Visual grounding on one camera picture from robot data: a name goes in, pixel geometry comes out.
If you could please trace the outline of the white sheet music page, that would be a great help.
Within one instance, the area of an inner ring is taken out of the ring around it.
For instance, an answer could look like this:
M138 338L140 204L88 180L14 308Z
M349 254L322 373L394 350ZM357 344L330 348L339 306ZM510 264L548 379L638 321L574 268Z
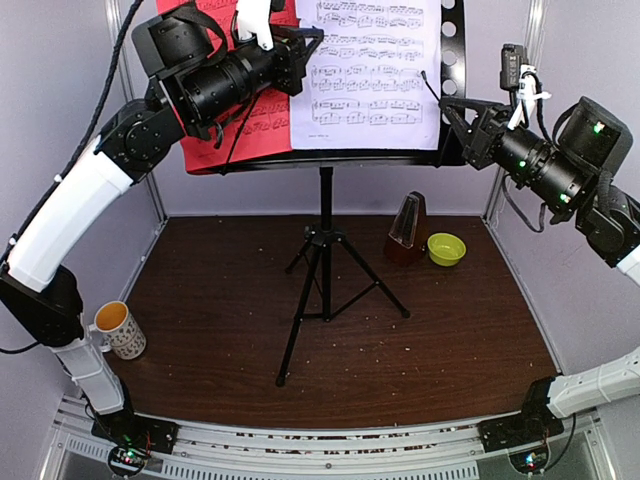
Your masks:
M296 150L434 150L440 133L441 4L298 1L324 39L291 100Z

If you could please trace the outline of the red sheet music page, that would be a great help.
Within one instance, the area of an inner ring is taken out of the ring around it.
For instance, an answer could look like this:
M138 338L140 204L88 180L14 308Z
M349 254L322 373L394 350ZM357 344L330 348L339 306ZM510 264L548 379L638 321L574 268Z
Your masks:
M155 1L157 12L164 13L188 1ZM195 1L199 10L212 17L225 32L229 48L232 48L231 22L237 1ZM271 14L273 24L297 27L299 24L295 1L285 1L281 12ZM289 128L289 97L272 88L261 93L260 98L247 117L247 111L224 129L224 139L219 149L214 142L205 142L193 137L181 140L185 170L191 175L213 173L213 169L227 163L227 158L238 128L247 119L236 142L229 163L237 163L262 156L291 151Z

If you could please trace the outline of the black music stand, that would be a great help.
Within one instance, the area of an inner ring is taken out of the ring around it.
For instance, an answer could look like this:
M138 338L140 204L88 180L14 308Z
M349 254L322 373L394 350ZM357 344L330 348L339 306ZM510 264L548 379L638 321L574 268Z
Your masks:
M370 278L370 288L378 288L395 305L403 317L409 317L409 310L391 292L383 280L374 272L369 264L361 257L355 247L348 241L346 235L335 228L333 224L333 171L337 166L353 166L356 163L382 164L384 162L398 162L400 164L419 164L435 159L444 149L444 123L441 117L438 146L434 150L416 149L314 149L296 150L291 144L291 151L276 153L237 163L227 163L213 169L213 173L224 175L250 170L267 170L276 168L305 168L317 166L320 174L320 222L312 227L306 237L304 245L287 266L288 272L293 271L301 259L308 264L305 283L300 295L291 333L283 355L276 384L284 386L289 364L293 355L297 335L302 321L308 318L305 309L311 289L316 287L322 300L319 318L326 322L337 316L337 310L332 307L332 248L341 245L351 258Z

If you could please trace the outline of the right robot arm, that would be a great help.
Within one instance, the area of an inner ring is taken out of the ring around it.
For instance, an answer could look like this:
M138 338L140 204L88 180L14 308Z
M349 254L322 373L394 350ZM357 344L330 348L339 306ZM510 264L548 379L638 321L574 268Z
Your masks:
M476 169L496 164L517 187L530 188L549 208L552 223L574 220L592 250L633 282L639 280L639 203L613 185L633 144L629 128L592 99L581 97L545 139L509 126L514 108L446 96L439 107ZM535 440L551 424L639 392L639 352L569 376L534 382L512 430Z

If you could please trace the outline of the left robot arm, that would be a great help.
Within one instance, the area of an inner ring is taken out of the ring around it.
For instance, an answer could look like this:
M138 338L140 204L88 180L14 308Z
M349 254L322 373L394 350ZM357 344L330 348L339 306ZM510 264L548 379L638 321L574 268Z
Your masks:
M50 348L106 429L123 444L144 424L91 343L82 300L64 258L116 199L141 182L186 137L220 145L226 126L266 88L294 96L324 38L318 28L274 25L272 1L243 1L224 31L194 2L125 23L149 85L102 128L90 127L1 259L1 301Z

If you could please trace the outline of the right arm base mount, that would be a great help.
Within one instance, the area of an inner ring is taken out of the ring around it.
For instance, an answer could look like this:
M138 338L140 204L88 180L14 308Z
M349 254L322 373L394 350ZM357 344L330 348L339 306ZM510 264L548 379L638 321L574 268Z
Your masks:
M478 432L486 453L522 447L539 446L510 455L511 465L526 475L542 475L558 463L551 460L549 439L564 432L563 421L548 408L549 389L554 377L534 381L518 413L481 421Z

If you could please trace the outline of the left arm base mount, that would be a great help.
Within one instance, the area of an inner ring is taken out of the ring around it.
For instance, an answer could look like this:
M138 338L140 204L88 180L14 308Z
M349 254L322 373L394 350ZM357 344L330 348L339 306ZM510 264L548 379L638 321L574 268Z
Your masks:
M88 402L86 412L93 420L91 434L113 444L106 462L116 477L136 476L148 465L153 453L173 452L178 424L136 414L130 400L124 401L122 410L110 414L98 413Z

